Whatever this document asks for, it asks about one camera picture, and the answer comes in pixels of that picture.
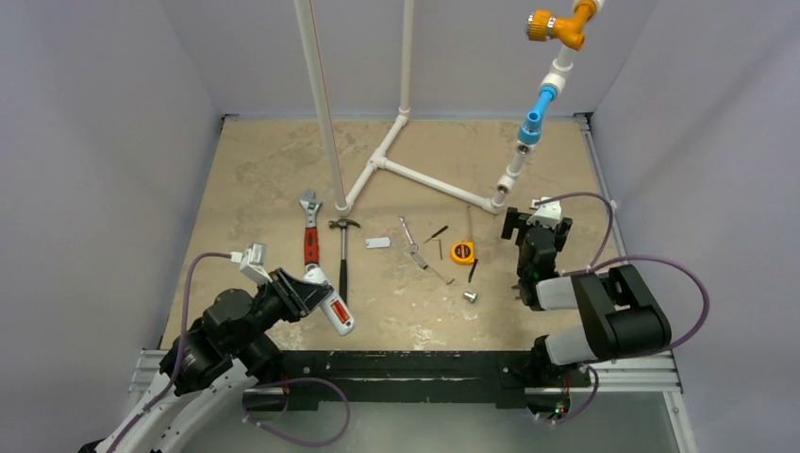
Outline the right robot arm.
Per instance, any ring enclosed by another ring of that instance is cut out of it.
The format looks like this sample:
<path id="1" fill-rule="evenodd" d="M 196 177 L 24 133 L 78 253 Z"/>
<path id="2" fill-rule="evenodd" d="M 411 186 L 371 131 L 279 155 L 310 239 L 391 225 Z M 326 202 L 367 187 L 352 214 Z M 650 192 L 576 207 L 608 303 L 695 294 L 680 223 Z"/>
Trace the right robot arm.
<path id="1" fill-rule="evenodd" d="M 537 338 L 529 370 L 551 384 L 568 365 L 607 361 L 661 349 L 672 340 L 667 316 L 631 264 L 568 276 L 556 270 L 573 220 L 547 225 L 534 215 L 507 209 L 501 237 L 517 235 L 519 248 L 514 288 L 533 311 L 574 310 L 580 324 Z"/>

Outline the red battery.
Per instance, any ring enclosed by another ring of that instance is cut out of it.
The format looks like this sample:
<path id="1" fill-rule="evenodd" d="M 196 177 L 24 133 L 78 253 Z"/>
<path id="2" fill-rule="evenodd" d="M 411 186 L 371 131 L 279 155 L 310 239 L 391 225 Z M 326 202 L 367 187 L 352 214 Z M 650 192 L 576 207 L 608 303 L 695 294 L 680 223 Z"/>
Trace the red battery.
<path id="1" fill-rule="evenodd" d="M 334 301 L 331 304 L 331 309 L 334 311 L 334 313 L 336 314 L 337 318 L 339 319 L 339 321 L 343 325 L 345 325 L 345 326 L 349 326 L 350 325 L 350 320 L 351 320 L 350 313 L 349 313 L 348 309 L 346 308 L 346 306 L 341 301 L 339 301 L 339 300 Z"/>

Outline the white remote control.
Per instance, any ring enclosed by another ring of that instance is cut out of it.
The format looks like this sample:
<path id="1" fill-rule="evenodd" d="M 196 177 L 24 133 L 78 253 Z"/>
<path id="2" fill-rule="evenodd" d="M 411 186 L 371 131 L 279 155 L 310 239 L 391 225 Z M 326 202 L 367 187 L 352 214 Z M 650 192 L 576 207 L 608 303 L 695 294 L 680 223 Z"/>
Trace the white remote control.
<path id="1" fill-rule="evenodd" d="M 329 295 L 326 295 L 324 297 L 323 301 L 319 304 L 319 308 L 321 309 L 327 320 L 330 322 L 331 326 L 334 327 L 334 329 L 340 336 L 349 335 L 356 327 L 357 324 L 356 319 L 352 314 L 352 312 L 349 310 L 348 306 L 342 302 L 342 298 L 339 292 L 330 284 L 330 281 L 328 280 L 325 272 L 319 266 L 317 266 L 310 269 L 309 271 L 306 271 L 303 276 L 303 279 L 308 283 L 323 285 L 330 289 Z M 337 300 L 341 301 L 346 306 L 346 308 L 350 313 L 351 320 L 349 326 L 343 325 L 337 318 L 334 311 L 331 309 L 331 304 Z"/>

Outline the white battery cover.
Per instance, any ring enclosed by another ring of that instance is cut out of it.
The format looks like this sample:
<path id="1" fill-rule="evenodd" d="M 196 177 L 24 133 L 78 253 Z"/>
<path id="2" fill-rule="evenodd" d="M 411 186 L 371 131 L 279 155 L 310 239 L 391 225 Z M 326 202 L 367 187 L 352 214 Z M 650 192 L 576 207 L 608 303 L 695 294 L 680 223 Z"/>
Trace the white battery cover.
<path id="1" fill-rule="evenodd" d="M 365 246 L 367 249 L 389 248 L 391 245 L 392 241 L 389 237 L 375 237 L 369 238 L 365 241 Z"/>

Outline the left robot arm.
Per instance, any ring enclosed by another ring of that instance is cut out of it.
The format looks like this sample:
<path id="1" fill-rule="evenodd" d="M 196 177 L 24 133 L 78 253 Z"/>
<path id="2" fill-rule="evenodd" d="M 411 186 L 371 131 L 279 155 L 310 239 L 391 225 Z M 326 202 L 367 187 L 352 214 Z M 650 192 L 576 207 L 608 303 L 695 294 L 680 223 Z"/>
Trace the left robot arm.
<path id="1" fill-rule="evenodd" d="M 219 293 L 189 329 L 175 339 L 150 386 L 108 437 L 84 452 L 179 452 L 217 411 L 255 384 L 282 385 L 282 352 L 266 332 L 317 309 L 349 333 L 353 316 L 318 268 L 297 279 L 282 269 L 258 272 L 255 294 Z"/>

